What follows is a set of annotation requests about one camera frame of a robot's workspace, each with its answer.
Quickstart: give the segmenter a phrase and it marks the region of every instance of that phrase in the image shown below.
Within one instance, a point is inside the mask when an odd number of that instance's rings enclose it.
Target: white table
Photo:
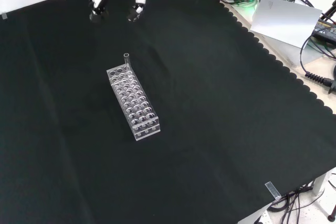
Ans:
[[[316,8],[323,10],[323,12],[327,11],[334,0],[309,0]],[[234,9],[230,5],[225,5],[233,14],[235,17],[237,17],[238,21],[242,23],[242,25],[248,29],[251,27],[251,21],[252,21],[252,14],[249,11],[241,10],[241,8],[238,8],[239,12]],[[324,102],[325,106],[330,107],[334,113],[336,113],[336,94],[328,95],[328,88],[318,85],[317,83],[307,79],[304,75],[305,72],[301,69],[301,67],[295,66],[293,62],[291,62],[289,59],[293,57],[299,58],[299,49],[295,48],[294,46],[282,43],[280,41],[276,41],[271,38],[266,38],[262,35],[255,34],[257,38],[259,38],[260,42],[264,44],[264,47],[270,51],[270,54],[273,54],[276,56],[278,60],[280,60],[284,66],[288,67],[291,72],[295,73],[297,75],[298,79],[301,79],[305,85],[307,85],[311,92],[315,93],[317,95],[317,98],[322,100]],[[312,53],[312,49],[309,47],[306,47],[303,57],[305,54]],[[333,79],[333,68],[336,64],[336,61],[330,60],[326,57],[323,57],[321,54],[318,54],[316,56],[316,59],[308,64],[305,64],[305,67],[308,71],[313,72],[315,74],[321,75],[326,78]],[[328,181],[330,177],[330,172],[327,172],[326,174],[320,176],[316,180],[316,186],[314,187],[314,193],[317,195],[319,194],[325,187],[326,182]],[[252,215],[246,217],[245,219],[241,220],[238,224],[253,224],[260,216],[263,214],[263,212],[266,211],[266,209],[270,206],[268,204],[267,206],[261,208],[259,211],[253,213]]]

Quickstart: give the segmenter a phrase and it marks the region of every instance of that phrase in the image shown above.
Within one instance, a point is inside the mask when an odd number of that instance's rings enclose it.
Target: black cloth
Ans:
[[[217,0],[49,0],[0,22],[0,223],[236,223],[336,166],[335,117]],[[106,70],[131,56],[161,132]]]

